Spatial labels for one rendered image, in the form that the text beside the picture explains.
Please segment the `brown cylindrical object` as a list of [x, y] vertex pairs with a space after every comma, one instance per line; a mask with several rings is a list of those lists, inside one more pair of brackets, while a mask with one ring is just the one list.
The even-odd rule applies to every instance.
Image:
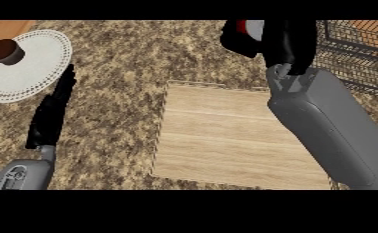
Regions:
[[13, 39], [0, 40], [0, 63], [15, 65], [24, 58], [26, 51]]

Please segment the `pale wooden tray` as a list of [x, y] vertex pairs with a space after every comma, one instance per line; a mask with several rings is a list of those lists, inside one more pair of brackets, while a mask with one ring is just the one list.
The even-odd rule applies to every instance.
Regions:
[[262, 189], [329, 190], [329, 175], [268, 108], [269, 89], [169, 81], [153, 174]]

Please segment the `red and silver can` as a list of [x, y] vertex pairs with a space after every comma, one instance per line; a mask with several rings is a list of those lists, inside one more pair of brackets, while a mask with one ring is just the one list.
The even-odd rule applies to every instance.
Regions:
[[252, 38], [258, 41], [261, 41], [264, 37], [264, 28], [265, 28], [264, 20], [238, 20], [237, 21], [237, 31], [243, 34], [249, 34]]

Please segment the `white round doily placemat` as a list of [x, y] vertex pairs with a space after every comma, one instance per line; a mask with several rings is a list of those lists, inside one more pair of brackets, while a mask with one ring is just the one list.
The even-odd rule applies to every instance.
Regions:
[[18, 102], [41, 93], [60, 79], [73, 56], [72, 41], [57, 30], [32, 31], [14, 41], [26, 55], [14, 65], [0, 63], [0, 103]]

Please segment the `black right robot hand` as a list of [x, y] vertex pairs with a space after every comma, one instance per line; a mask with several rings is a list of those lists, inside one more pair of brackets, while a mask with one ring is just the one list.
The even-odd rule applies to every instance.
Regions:
[[266, 67], [290, 64], [290, 75], [303, 75], [311, 67], [318, 45], [315, 20], [264, 20], [264, 37], [258, 41], [237, 31], [237, 21], [228, 20], [222, 28], [221, 44], [233, 52], [255, 58], [264, 54]]

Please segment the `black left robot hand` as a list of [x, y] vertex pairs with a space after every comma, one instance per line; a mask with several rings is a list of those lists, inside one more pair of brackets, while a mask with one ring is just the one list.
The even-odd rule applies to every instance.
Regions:
[[76, 85], [75, 65], [70, 64], [60, 78], [55, 91], [45, 96], [38, 107], [30, 124], [27, 149], [38, 149], [41, 146], [55, 146], [61, 136], [64, 125], [66, 108]]

